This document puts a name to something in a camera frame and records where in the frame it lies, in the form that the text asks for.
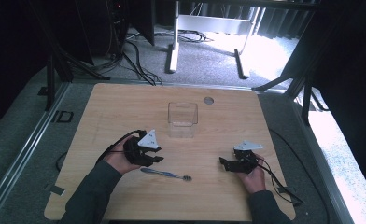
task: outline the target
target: table top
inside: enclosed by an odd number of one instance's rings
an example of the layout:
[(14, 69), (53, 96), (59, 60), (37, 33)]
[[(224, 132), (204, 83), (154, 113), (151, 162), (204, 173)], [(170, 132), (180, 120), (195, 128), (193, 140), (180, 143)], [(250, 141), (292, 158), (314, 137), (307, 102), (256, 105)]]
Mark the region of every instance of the table top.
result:
[[(214, 103), (206, 104), (205, 97), (213, 98)], [(169, 137), (170, 102), (198, 105), (193, 138)], [(164, 160), (151, 168), (190, 175), (192, 181), (131, 171), (114, 189), (104, 219), (251, 220), (245, 188), (236, 174), (226, 172), (218, 161), (219, 157), (235, 161), (232, 149), (244, 140), (263, 145), (256, 152), (285, 185), (255, 92), (97, 84), (55, 184), (65, 189), (65, 193), (62, 196), (51, 193), (45, 216), (60, 219), (66, 202), (102, 152), (126, 133), (138, 129), (156, 130), (162, 150), (151, 156)], [(273, 189), (268, 175), (266, 187)], [(275, 192), (274, 196), (281, 210), (293, 219), (292, 204)]]

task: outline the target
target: person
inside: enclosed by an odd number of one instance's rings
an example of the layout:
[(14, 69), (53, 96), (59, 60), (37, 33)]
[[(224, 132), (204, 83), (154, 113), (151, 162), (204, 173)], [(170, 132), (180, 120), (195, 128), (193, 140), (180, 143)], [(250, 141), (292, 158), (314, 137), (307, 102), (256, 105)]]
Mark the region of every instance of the person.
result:
[[(131, 136), (123, 139), (99, 161), (81, 181), (77, 190), (66, 204), (65, 213), (60, 224), (65, 223), (101, 223), (110, 195), (122, 176), (140, 168), (125, 158), (124, 143)], [(237, 173), (249, 193), (253, 224), (291, 223), (290, 219), (279, 209), (271, 191), (265, 189), (264, 171), (256, 167), (250, 174)]]

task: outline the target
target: clear plastic container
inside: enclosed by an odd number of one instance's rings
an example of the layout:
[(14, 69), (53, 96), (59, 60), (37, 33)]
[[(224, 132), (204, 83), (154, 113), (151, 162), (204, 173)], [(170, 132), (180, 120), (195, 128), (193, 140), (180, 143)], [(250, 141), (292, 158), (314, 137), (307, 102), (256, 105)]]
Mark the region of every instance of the clear plastic container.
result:
[(192, 138), (198, 124), (198, 105), (194, 103), (169, 103), (169, 136)]

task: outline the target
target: long-sleeved shirt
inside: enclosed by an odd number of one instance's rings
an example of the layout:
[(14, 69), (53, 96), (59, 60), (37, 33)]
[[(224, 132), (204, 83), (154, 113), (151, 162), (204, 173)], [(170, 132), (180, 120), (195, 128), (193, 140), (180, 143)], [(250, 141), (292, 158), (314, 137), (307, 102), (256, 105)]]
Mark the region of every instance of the long-sleeved shirt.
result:
[[(66, 204), (60, 223), (100, 223), (107, 208), (110, 194), (122, 175), (105, 161), (98, 164), (84, 177)], [(279, 209), (271, 191), (251, 194), (248, 204), (253, 224), (286, 224), (290, 219)]]

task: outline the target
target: dark gray sleeve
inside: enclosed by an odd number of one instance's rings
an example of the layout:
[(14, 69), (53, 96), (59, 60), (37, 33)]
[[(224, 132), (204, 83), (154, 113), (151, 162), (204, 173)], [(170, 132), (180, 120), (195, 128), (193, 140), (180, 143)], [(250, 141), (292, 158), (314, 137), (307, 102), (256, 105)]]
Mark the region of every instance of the dark gray sleeve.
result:
[(251, 194), (248, 199), (253, 224), (286, 224), (291, 223), (276, 203), (274, 195), (269, 190)]
[(100, 223), (110, 194), (121, 178), (122, 175), (107, 162), (99, 161), (67, 202), (60, 223)]

